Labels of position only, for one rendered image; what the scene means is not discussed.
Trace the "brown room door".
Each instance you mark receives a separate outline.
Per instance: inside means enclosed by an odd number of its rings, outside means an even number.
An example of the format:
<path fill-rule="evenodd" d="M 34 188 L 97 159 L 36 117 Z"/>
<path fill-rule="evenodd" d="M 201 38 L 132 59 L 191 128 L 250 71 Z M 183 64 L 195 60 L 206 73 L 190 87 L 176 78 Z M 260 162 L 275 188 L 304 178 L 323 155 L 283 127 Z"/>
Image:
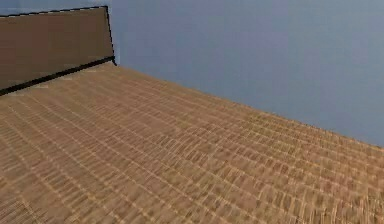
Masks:
<path fill-rule="evenodd" d="M 114 60 L 106 6 L 0 15 L 0 96 Z"/>

